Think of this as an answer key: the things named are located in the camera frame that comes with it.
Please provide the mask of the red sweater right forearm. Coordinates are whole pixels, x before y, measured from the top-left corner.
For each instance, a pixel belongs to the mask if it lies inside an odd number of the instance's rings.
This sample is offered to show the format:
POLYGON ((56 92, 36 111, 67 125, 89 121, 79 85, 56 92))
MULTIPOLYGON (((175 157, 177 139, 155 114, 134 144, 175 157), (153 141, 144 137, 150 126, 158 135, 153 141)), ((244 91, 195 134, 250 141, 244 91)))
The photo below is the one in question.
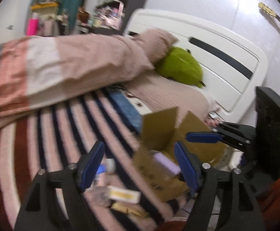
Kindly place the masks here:
POLYGON ((280 224, 280 178, 265 192, 256 197, 266 230, 280 224))

